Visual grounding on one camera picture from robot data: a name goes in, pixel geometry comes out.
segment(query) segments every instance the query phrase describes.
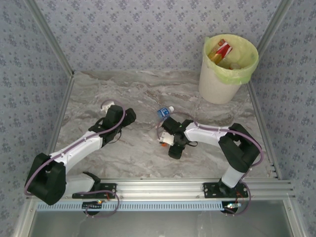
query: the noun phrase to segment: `black mounting bracket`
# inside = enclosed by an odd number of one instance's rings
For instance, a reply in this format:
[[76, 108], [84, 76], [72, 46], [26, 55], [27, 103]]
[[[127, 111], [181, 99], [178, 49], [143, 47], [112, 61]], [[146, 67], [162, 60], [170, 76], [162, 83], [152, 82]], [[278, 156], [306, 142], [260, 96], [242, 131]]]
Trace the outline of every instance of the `black mounting bracket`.
[[223, 192], [220, 188], [220, 182], [217, 183], [203, 183], [203, 191], [205, 198], [240, 198], [237, 193], [240, 193], [244, 198], [248, 196], [248, 190], [245, 184], [237, 183], [233, 189], [230, 189], [230, 192]]
[[[117, 184], [115, 183], [101, 183], [99, 185], [99, 190], [108, 190], [116, 193]], [[109, 193], [99, 193], [99, 194], [73, 194], [73, 199], [115, 199], [113, 194]]]

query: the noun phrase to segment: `patterned wallpaper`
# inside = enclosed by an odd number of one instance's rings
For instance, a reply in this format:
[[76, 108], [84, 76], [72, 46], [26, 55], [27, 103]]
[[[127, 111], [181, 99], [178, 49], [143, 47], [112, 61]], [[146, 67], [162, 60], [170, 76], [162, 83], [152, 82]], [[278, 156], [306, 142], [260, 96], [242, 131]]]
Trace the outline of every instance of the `patterned wallpaper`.
[[0, 1], [0, 237], [12, 235], [33, 158], [45, 152], [68, 79], [22, 0]]
[[200, 69], [205, 36], [257, 45], [279, 0], [36, 0], [74, 70]]
[[253, 76], [284, 179], [316, 236], [316, 2], [295, 0]]

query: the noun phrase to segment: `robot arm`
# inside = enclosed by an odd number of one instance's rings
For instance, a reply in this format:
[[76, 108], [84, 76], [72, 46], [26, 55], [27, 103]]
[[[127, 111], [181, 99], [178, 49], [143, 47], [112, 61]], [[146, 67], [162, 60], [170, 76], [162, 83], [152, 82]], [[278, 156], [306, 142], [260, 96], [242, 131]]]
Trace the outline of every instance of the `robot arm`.
[[[218, 127], [196, 125], [192, 120], [179, 123], [168, 117], [163, 122], [162, 127], [168, 134], [163, 133], [160, 141], [171, 145], [168, 154], [172, 158], [180, 159], [185, 146], [191, 142], [203, 142], [222, 149], [230, 164], [220, 180], [220, 186], [224, 192], [228, 192], [229, 189], [236, 186], [260, 153], [258, 148], [244, 137], [220, 131]], [[209, 131], [205, 128], [213, 128], [215, 131]], [[251, 137], [238, 123], [234, 123], [231, 127], [221, 127], [221, 130], [225, 129], [238, 131]]]
[[122, 107], [112, 105], [108, 109], [106, 116], [99, 119], [81, 138], [48, 156], [43, 153], [37, 155], [31, 166], [26, 183], [44, 162], [58, 155], [60, 155], [60, 157], [39, 171], [30, 183], [28, 192], [37, 196], [47, 204], [53, 205], [64, 195], [88, 192], [93, 189], [96, 182], [99, 182], [99, 179], [93, 174], [88, 172], [76, 176], [66, 176], [66, 174], [75, 164], [90, 153], [111, 142], [118, 133], [121, 133], [123, 127], [130, 125], [136, 120], [136, 114], [130, 108], [125, 111], [125, 118], [116, 129], [93, 136], [96, 133], [108, 130], [116, 125], [121, 120], [122, 115]]

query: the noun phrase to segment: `gray marble tabletop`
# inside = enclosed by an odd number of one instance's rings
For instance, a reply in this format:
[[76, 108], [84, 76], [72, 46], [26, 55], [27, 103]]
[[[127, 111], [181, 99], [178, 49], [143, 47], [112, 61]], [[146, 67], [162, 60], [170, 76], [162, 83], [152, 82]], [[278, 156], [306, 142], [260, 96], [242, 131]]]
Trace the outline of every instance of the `gray marble tabletop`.
[[[187, 146], [181, 159], [175, 160], [168, 156], [168, 147], [151, 138], [149, 131], [157, 123], [156, 111], [163, 106], [189, 113], [203, 124], [240, 123], [264, 149], [247, 87], [243, 85], [229, 103], [215, 105], [200, 96], [198, 79], [199, 74], [190, 71], [76, 72], [56, 151], [80, 138], [104, 117], [100, 104], [107, 98], [133, 108], [137, 120], [122, 130], [117, 142], [90, 154], [69, 174], [89, 171], [101, 178], [220, 178], [228, 167], [220, 148], [203, 143]], [[249, 177], [273, 177], [266, 155]]]

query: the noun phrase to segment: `trash can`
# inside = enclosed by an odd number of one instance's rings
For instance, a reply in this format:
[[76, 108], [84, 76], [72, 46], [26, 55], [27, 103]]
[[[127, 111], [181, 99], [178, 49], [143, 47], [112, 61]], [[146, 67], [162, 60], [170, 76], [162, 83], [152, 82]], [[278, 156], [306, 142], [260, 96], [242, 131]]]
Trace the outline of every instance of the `trash can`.
[[[208, 54], [221, 39], [233, 49], [216, 65], [208, 58]], [[259, 62], [258, 51], [252, 43], [240, 36], [229, 34], [205, 38], [202, 54], [198, 89], [201, 96], [213, 104], [229, 102], [240, 86], [250, 81]], [[239, 64], [241, 68], [229, 69], [232, 63]]]

